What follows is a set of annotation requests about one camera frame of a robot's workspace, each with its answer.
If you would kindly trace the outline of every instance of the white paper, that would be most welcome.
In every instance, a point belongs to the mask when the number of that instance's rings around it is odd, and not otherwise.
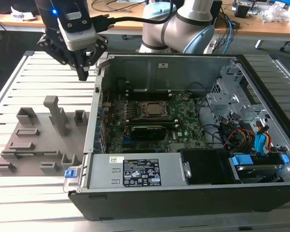
[[[15,9],[13,9],[13,7],[11,7],[12,13],[11,16],[13,18],[15,18],[16,20],[33,20],[35,19],[35,17],[33,16],[33,14],[31,12],[19,12]]]

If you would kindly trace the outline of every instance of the gray floor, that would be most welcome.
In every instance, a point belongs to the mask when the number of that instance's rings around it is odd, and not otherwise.
[[[0,41],[0,90],[10,77],[19,60],[27,50],[39,50],[36,45],[42,33],[37,32],[2,32],[3,39]],[[122,40],[120,35],[107,35],[109,39],[109,52],[134,52],[139,48],[142,38],[140,36],[128,36],[128,40]],[[273,54],[290,70],[290,47],[286,46],[284,52],[279,48],[281,42],[268,41],[262,45],[262,49],[255,49],[256,41],[235,39],[226,54]]]

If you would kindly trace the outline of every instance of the blue cable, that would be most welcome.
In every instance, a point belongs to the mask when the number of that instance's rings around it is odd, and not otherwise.
[[[226,45],[226,47],[224,48],[224,50],[222,52],[223,54],[225,54],[225,52],[227,51],[227,49],[228,49],[228,47],[230,45],[230,38],[232,36],[232,24],[231,24],[230,20],[228,20],[227,18],[222,18],[222,19],[226,20],[229,23],[229,26],[230,26],[230,34],[229,34],[229,37],[228,37],[227,45]]]

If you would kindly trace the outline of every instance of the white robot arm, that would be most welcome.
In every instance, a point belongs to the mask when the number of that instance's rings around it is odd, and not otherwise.
[[[141,53],[161,53],[175,49],[181,53],[203,53],[214,35],[210,13],[213,0],[185,0],[184,5],[164,24],[144,23]],[[152,3],[144,9],[144,17],[153,9],[169,9],[168,2]],[[168,13],[152,19],[159,20]]]

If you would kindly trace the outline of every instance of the robotic arm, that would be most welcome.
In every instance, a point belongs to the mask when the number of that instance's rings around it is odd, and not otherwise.
[[[176,17],[170,0],[169,14],[162,20],[109,18],[109,15],[90,17],[87,0],[35,0],[35,3],[45,24],[45,35],[38,45],[59,63],[69,64],[80,81],[87,80],[89,67],[107,49],[106,37],[98,33],[114,27],[116,22],[143,22],[142,46],[145,50],[154,48],[150,52],[161,51],[164,47],[185,53],[195,53],[198,51],[195,48],[199,47],[202,52],[214,34],[214,29],[207,26],[213,0],[185,0]],[[86,49],[91,47],[93,52],[87,54]]]
[[[94,65],[107,49],[107,39],[97,33],[112,27],[108,15],[90,18],[86,0],[35,0],[45,34],[38,41],[43,51],[59,63],[76,70],[80,81],[86,81]],[[86,49],[94,46],[89,55]]]

